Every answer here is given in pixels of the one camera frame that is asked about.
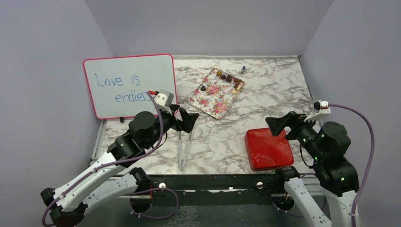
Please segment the red tin lid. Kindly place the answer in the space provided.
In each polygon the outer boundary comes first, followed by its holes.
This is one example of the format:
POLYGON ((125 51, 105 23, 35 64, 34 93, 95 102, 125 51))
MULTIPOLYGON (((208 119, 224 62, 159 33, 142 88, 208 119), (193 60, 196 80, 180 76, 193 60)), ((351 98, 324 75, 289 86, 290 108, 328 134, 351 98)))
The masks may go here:
POLYGON ((250 169, 254 172, 274 170, 294 163, 287 134, 273 136, 269 128, 250 129, 244 137, 250 169))

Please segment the metal serving tongs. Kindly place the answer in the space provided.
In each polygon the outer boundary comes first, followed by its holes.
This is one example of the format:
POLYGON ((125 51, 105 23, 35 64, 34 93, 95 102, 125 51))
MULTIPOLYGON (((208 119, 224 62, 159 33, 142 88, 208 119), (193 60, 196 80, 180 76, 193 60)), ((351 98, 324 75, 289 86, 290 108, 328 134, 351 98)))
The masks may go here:
POLYGON ((179 140, 178 140, 179 141, 179 147, 178 147, 179 169, 181 171, 183 171, 184 167, 185 167, 185 162, 186 162, 186 159, 187 159, 187 155, 188 155, 188 152, 189 152, 189 148, 190 148, 190 145, 192 143, 192 132, 189 133, 189 139, 188 139, 188 143, 186 145, 186 149, 185 150, 183 149, 183 144, 184 143, 183 143, 183 138, 182 138, 181 132, 179 132, 178 136, 179 136, 179 140))

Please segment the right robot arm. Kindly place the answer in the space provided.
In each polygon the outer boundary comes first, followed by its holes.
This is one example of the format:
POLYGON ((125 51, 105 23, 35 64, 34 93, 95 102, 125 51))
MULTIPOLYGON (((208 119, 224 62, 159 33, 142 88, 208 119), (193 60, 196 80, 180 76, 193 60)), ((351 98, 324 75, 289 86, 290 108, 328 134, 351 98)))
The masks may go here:
POLYGON ((346 128, 337 122, 326 122, 316 131, 314 122, 306 121, 306 115, 296 112, 283 117, 267 117, 265 121, 274 137, 289 127, 285 139, 297 140, 314 159, 312 169, 327 198, 330 217, 324 215, 307 192, 295 167, 275 171, 274 189, 287 192, 311 227, 358 227, 354 199, 359 191, 359 181, 355 167, 344 157, 351 144, 346 128))

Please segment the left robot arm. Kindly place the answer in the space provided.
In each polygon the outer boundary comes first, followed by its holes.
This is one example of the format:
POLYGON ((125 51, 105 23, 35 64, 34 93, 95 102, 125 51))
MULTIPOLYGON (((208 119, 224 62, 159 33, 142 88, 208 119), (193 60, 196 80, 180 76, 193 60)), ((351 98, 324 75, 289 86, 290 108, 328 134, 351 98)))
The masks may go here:
POLYGON ((156 106, 157 116, 143 111, 128 124, 128 130, 112 143, 96 162, 76 178, 59 188, 45 188, 41 192, 47 206, 42 225, 74 227, 85 215, 101 204, 121 195, 143 194, 150 189, 150 178, 141 167, 132 164, 156 151, 170 129, 191 133, 199 117, 179 105, 170 106, 179 111, 181 119, 167 111, 167 106, 156 106))

